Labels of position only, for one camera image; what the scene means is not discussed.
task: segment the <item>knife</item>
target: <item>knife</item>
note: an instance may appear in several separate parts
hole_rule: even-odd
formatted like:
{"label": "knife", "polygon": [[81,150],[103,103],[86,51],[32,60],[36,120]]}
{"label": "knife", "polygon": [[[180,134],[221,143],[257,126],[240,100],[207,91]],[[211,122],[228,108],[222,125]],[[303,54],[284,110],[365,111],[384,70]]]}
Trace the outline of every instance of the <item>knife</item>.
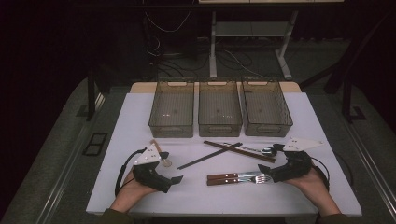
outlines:
{"label": "knife", "polygon": [[207,180],[214,179],[229,179],[229,178],[247,178],[255,175],[265,175],[260,171],[244,172],[244,173],[233,173],[233,174],[220,174],[220,175],[208,175]]}
{"label": "knife", "polygon": [[246,182],[251,182],[255,184],[264,184],[273,181],[271,176],[269,175],[254,175],[251,177],[244,177],[244,178],[211,179],[211,180],[207,180],[206,184],[208,186],[214,186],[214,185],[237,184],[237,183],[246,183]]}

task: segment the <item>utensil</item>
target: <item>utensil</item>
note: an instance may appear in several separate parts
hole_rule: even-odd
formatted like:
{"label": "utensil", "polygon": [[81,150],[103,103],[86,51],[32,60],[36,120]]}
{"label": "utensil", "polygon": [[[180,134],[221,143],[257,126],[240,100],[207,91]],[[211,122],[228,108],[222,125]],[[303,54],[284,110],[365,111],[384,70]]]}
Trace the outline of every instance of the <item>utensil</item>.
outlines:
{"label": "utensil", "polygon": [[229,150],[229,151],[232,151],[232,152],[236,152],[238,154],[242,154],[242,155],[245,155],[245,156],[256,158],[256,159],[259,159],[259,160],[262,160],[262,161],[269,161],[271,163],[275,162],[274,158],[271,158],[271,157],[268,157],[268,156],[264,156],[264,155],[258,155],[258,154],[251,153],[251,152],[247,152],[245,150],[239,150],[239,149],[236,149],[235,147],[227,147],[227,146],[224,146],[222,144],[209,142],[209,141],[206,141],[206,140],[204,141],[204,143],[208,144],[210,146],[213,146],[213,147],[219,147],[219,148],[226,149],[226,150]]}
{"label": "utensil", "polygon": [[[231,144],[223,143],[223,145],[229,147]],[[273,147],[265,147],[263,149],[256,149],[256,148],[251,148],[251,147],[236,147],[236,149],[260,152],[262,155],[268,156],[268,157],[274,157],[274,156],[276,156],[276,153],[277,153],[276,149],[274,149]]]}
{"label": "utensil", "polygon": [[[158,145],[157,141],[155,141],[155,139],[152,139],[150,141],[150,143],[155,145],[158,152],[162,152],[160,146]],[[162,161],[164,167],[169,167],[172,165],[172,162],[169,161],[169,159],[161,159],[161,161]]]}
{"label": "utensil", "polygon": [[249,178],[211,179],[211,180],[207,180],[206,184],[208,186],[237,184],[237,183],[246,183],[246,182],[263,184],[263,183],[268,183],[271,180],[272,178],[269,175],[255,175]]}
{"label": "utensil", "polygon": [[[231,145],[231,147],[239,147],[239,146],[241,146],[241,145],[242,145],[242,143],[235,143],[235,144]],[[212,158],[212,157],[215,157],[215,156],[217,156],[217,155],[219,155],[219,154],[221,154],[221,153],[223,153],[223,152],[226,152],[226,151],[228,151],[228,149],[222,149],[222,150],[216,151],[216,152],[211,153],[211,154],[209,154],[209,155],[206,155],[206,156],[204,156],[204,157],[202,157],[202,158],[200,158],[200,159],[198,159],[198,160],[191,161],[191,162],[189,162],[189,163],[187,163],[187,164],[184,164],[184,165],[182,165],[182,166],[179,166],[179,167],[177,167],[177,169],[178,169],[178,170],[182,170],[182,169],[184,169],[184,168],[186,168],[186,167],[189,167],[189,166],[191,166],[191,165],[194,165],[195,163],[198,163],[198,162],[201,162],[201,161],[205,161],[205,160],[207,160],[207,159],[210,159],[210,158]]]}
{"label": "utensil", "polygon": [[208,175],[206,179],[214,180],[214,179],[229,179],[229,178],[246,178],[255,175],[264,175],[264,174],[260,171],[253,171],[253,172],[233,173],[233,174]]}

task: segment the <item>white table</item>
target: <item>white table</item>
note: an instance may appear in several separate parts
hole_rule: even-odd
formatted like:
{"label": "white table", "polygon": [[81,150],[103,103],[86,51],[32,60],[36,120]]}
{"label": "white table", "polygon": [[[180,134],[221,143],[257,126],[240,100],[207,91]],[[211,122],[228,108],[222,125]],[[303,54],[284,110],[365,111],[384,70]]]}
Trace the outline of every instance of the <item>white table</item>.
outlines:
{"label": "white table", "polygon": [[[136,87],[135,92],[142,92]],[[206,185],[206,176],[221,173],[257,171],[257,164],[272,168],[284,165],[283,153],[276,155],[276,162],[259,161],[233,152],[225,152],[214,158],[178,170],[177,167],[217,151],[205,145],[204,140],[213,142],[242,142],[245,147],[271,146],[263,142],[285,144],[291,137],[319,140],[325,144],[308,149],[307,153],[321,160],[331,175],[330,193],[341,211],[349,216],[361,216],[361,207],[347,183],[325,133],[305,93],[285,92],[285,99],[293,119],[293,126],[285,138],[247,137],[244,131],[238,138],[201,138],[198,134],[198,95],[195,95],[194,137],[157,138],[163,151],[170,153],[173,165],[156,171],[165,177],[184,175],[178,185],[168,193],[156,192],[145,197],[131,213],[142,216],[179,217],[297,217],[315,214],[317,208],[294,186],[285,183],[233,184],[222,186]],[[152,135],[148,126],[154,94],[127,94],[120,116],[111,137],[106,156],[97,177],[87,212],[102,214],[114,200],[114,188],[121,166],[136,150],[148,147]],[[136,155],[129,164],[132,167]]]}

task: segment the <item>person's arm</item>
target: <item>person's arm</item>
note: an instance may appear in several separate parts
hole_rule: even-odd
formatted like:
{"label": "person's arm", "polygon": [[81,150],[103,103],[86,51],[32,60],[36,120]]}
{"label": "person's arm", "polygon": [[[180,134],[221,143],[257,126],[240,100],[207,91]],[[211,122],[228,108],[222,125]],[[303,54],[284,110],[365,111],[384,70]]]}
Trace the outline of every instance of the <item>person's arm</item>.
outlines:
{"label": "person's arm", "polygon": [[144,196],[156,192],[148,186],[144,186],[134,179],[132,170],[125,177],[123,185],[114,202],[99,217],[97,224],[132,223],[132,218],[128,215],[129,210],[134,207]]}
{"label": "person's arm", "polygon": [[307,175],[285,181],[297,187],[319,210],[320,223],[350,223],[343,215],[315,169]]}

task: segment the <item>cable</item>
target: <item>cable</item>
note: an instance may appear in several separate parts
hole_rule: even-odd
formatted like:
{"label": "cable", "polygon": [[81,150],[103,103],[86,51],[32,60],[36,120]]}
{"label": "cable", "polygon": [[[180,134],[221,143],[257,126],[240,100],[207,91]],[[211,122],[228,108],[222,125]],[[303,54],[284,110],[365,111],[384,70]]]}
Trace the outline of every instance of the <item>cable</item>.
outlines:
{"label": "cable", "polygon": [[202,65],[200,65],[199,67],[197,67],[197,68],[183,68],[183,67],[181,67],[180,65],[178,65],[178,64],[176,64],[176,63],[170,62],[169,60],[168,60],[168,61],[165,61],[165,62],[166,62],[166,63],[171,63],[171,64],[177,66],[180,70],[191,71],[191,72],[193,72],[193,71],[198,71],[198,70],[204,68],[204,67],[205,67],[205,64],[207,63],[208,58],[209,58],[209,55],[207,55],[207,56],[205,57],[204,63],[203,63]]}
{"label": "cable", "polygon": [[160,71],[162,71],[162,72],[164,72],[164,73],[166,73],[166,75],[168,75],[169,77],[173,77],[170,73],[166,72],[165,70],[163,70],[163,69],[161,69],[161,68],[159,68],[159,67],[157,67],[157,69],[160,70]]}
{"label": "cable", "polygon": [[121,189],[122,189],[123,187],[125,187],[125,185],[131,183],[133,180],[134,180],[134,178],[132,178],[132,179],[128,180],[126,183],[124,183],[124,184],[120,187],[119,192],[121,191]]}
{"label": "cable", "polygon": [[162,65],[162,66],[166,66],[166,67],[172,68],[172,69],[174,69],[175,71],[177,71],[182,77],[184,77],[184,75],[183,75],[177,68],[175,68],[175,67],[173,67],[173,66],[171,66],[171,65],[167,65],[167,64],[163,64],[163,63],[158,64],[158,65]]}
{"label": "cable", "polygon": [[241,62],[239,62],[239,60],[238,60],[230,51],[228,51],[228,50],[226,50],[226,49],[225,49],[224,51],[227,52],[227,53],[229,53],[231,56],[233,56],[233,58],[235,58],[235,60],[236,60],[245,70],[247,70],[249,73],[254,74],[254,75],[257,75],[257,76],[259,76],[259,77],[262,76],[262,75],[260,75],[260,74],[258,74],[258,73],[255,73],[255,72],[251,71],[250,69],[246,68]]}
{"label": "cable", "polygon": [[330,183],[330,173],[329,173],[329,170],[327,169],[327,167],[320,160],[318,160],[316,158],[313,158],[313,157],[311,157],[311,159],[314,160],[314,161],[318,161],[324,167],[324,169],[327,172],[327,182]]}
{"label": "cable", "polygon": [[257,37],[237,37],[233,43],[229,43],[228,45],[225,45],[224,43],[220,43],[220,47],[222,49],[226,49],[228,47],[233,48],[233,52],[240,52],[243,47],[254,47],[254,49],[249,49],[249,50],[261,50],[260,48],[267,47],[269,45],[273,45],[275,42],[270,40],[269,38],[266,38],[265,41],[261,41]]}
{"label": "cable", "polygon": [[155,26],[157,27],[159,30],[166,32],[166,33],[173,33],[178,31],[181,26],[183,26],[184,22],[186,22],[187,18],[190,16],[191,12],[189,11],[189,13],[187,14],[186,18],[184,18],[184,20],[181,22],[181,24],[175,29],[175,30],[165,30],[163,28],[161,28],[159,25],[157,25],[150,17],[149,14],[147,12],[145,12],[146,17],[148,18],[148,20]]}
{"label": "cable", "polygon": [[240,70],[244,69],[243,67],[240,67],[240,66],[238,66],[237,68],[233,68],[233,67],[227,65],[222,59],[224,59],[223,56],[221,56],[220,54],[216,54],[216,60],[219,63],[221,63],[224,67],[229,68],[229,69],[234,70],[234,71],[240,71]]}
{"label": "cable", "polygon": [[153,35],[152,37],[154,37],[157,40],[158,45],[157,45],[157,47],[155,49],[152,50],[154,52],[152,52],[151,50],[148,50],[148,49],[146,49],[146,52],[148,54],[154,56],[154,57],[160,57],[161,53],[159,52],[159,49],[160,49],[160,46],[161,46],[161,42],[160,42],[160,40],[158,39],[157,36]]}
{"label": "cable", "polygon": [[285,64],[283,64],[282,66],[280,66],[280,68],[282,69],[283,67],[285,67],[285,66],[291,61],[291,59],[294,57],[294,55],[300,50],[300,48],[301,48],[303,45],[305,45],[307,42],[308,42],[308,41],[303,42],[303,43],[297,48],[297,50],[295,50],[295,51],[289,56],[289,58],[288,58],[287,60],[285,59]]}
{"label": "cable", "polygon": [[175,65],[178,69],[183,70],[183,71],[191,72],[191,73],[194,74],[195,77],[198,77],[198,74],[196,74],[196,72],[194,70],[184,69],[180,65],[178,65],[176,63],[172,63],[172,62],[164,62],[164,63],[171,63],[171,64]]}
{"label": "cable", "polygon": [[[243,52],[239,52],[240,54],[243,54],[247,59],[248,59],[248,63],[242,63],[242,65],[244,65],[244,66],[251,66],[252,64],[253,64],[253,60],[246,54],[246,53],[243,53]],[[230,60],[230,59],[227,59],[226,57],[223,57],[223,56],[221,56],[221,55],[219,55],[220,57],[223,57],[224,58],[224,60],[226,60],[227,62],[229,62],[229,63],[235,63],[235,64],[238,64],[238,65],[240,65],[241,64],[241,62],[239,61],[239,60],[235,60],[235,56],[234,56],[234,54],[232,54],[231,53],[231,55],[232,55],[232,57],[233,57],[233,59],[232,60]]]}
{"label": "cable", "polygon": [[[202,54],[202,53],[209,51],[209,49],[198,49],[197,51],[200,51],[200,52],[197,52],[197,54]],[[165,58],[165,60],[174,60],[174,59],[189,58],[190,56],[186,55],[185,53],[180,52],[180,53],[163,54],[163,57]]]}
{"label": "cable", "polygon": [[123,177],[123,175],[124,175],[124,173],[125,173],[126,166],[128,165],[129,161],[130,161],[131,158],[133,158],[137,153],[143,153],[146,149],[147,149],[147,148],[145,147],[145,148],[143,148],[143,149],[139,149],[139,150],[137,150],[136,152],[132,153],[132,155],[129,156],[128,159],[125,161],[125,163],[121,166],[120,173],[119,173],[119,177],[117,178],[117,182],[116,182],[116,188],[114,189],[114,193],[115,193],[116,196],[119,194],[120,189],[123,187],[123,186],[122,186],[122,187],[120,188],[120,184],[121,184],[122,177]]}
{"label": "cable", "polygon": [[334,152],[334,155],[335,155],[336,157],[340,158],[340,160],[341,160],[341,161],[344,163],[344,165],[346,166],[346,169],[347,169],[347,171],[349,172],[349,178],[350,178],[350,183],[349,183],[349,185],[353,187],[353,185],[354,185],[354,179],[353,179],[352,169],[350,168],[350,166],[347,164],[347,162],[344,160],[344,158],[343,158],[340,154]]}

